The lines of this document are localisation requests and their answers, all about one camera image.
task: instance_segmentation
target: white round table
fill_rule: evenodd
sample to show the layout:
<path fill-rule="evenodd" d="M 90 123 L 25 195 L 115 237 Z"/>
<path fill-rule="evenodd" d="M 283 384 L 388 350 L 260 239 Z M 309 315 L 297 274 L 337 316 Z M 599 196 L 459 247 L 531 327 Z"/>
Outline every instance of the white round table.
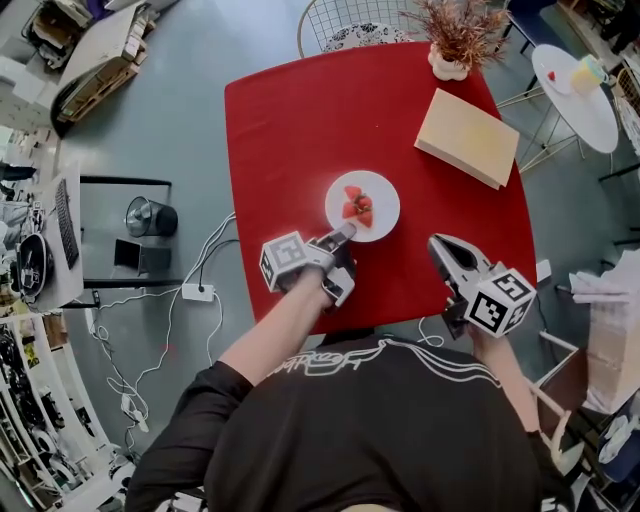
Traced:
<path fill-rule="evenodd" d="M 613 107 L 602 88 L 581 96 L 573 90 L 562 94 L 549 83 L 549 71 L 554 71 L 556 76 L 571 73 L 578 60 L 548 44 L 536 46 L 531 60 L 542 89 L 576 135 L 596 151 L 612 153 L 618 145 L 618 125 Z"/>

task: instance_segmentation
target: white graphic print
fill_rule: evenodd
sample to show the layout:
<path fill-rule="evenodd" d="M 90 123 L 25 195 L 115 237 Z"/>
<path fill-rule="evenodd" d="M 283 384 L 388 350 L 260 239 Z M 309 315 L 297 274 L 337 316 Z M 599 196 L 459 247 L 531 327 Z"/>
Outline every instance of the white graphic print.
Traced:
<path fill-rule="evenodd" d="M 304 368 L 304 374 L 308 377 L 326 377 L 338 373 L 343 368 L 350 366 L 357 370 L 362 363 L 373 361 L 385 347 L 393 346 L 411 350 L 418 360 L 431 370 L 435 375 L 451 382 L 470 382 L 476 379 L 484 379 L 495 387 L 502 387 L 498 379 L 481 363 L 461 364 L 448 361 L 429 350 L 401 341 L 391 339 L 378 340 L 378 346 L 365 350 L 352 350 L 351 352 L 302 352 L 295 357 L 287 359 L 273 373 L 296 371 Z"/>

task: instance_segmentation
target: black t-shirt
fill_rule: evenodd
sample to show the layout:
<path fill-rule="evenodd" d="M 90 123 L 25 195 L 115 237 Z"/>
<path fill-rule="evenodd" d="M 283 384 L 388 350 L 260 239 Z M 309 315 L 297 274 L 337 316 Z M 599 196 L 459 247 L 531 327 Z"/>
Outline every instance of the black t-shirt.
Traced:
<path fill-rule="evenodd" d="M 255 389 L 223 363 L 205 372 L 143 456 L 127 511 L 202 483 L 212 511 L 571 508 L 539 435 L 471 355 L 375 337 L 298 354 Z"/>

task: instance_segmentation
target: red table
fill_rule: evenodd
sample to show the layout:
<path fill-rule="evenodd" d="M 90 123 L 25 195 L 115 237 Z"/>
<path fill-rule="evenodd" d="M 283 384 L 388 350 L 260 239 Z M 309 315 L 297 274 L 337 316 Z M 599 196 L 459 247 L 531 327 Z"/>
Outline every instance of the red table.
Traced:
<path fill-rule="evenodd" d="M 262 244 L 291 231 L 307 240 L 330 231 L 325 193 L 351 170 L 385 176 L 400 219 L 382 240 L 351 243 L 356 288 L 317 332 L 439 314 L 449 289 L 427 252 L 433 233 L 460 237 L 491 261 L 536 282 L 527 203 L 514 163 L 496 191 L 413 147 L 436 88 L 498 117 L 479 72 L 441 82 L 429 43 L 397 43 L 306 58 L 248 76 L 225 91 L 227 140 L 242 257 L 256 319 L 279 296 L 258 262 Z"/>

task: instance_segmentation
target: potted plant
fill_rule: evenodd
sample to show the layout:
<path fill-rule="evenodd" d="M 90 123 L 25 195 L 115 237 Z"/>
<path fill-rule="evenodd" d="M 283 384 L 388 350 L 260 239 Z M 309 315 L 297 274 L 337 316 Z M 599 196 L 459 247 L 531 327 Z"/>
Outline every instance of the potted plant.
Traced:
<path fill-rule="evenodd" d="M 440 80 L 464 80 L 474 66 L 502 59 L 505 9 L 489 8 L 486 0 L 414 1 L 420 12 L 402 15 L 417 21 L 432 41 L 429 63 Z"/>

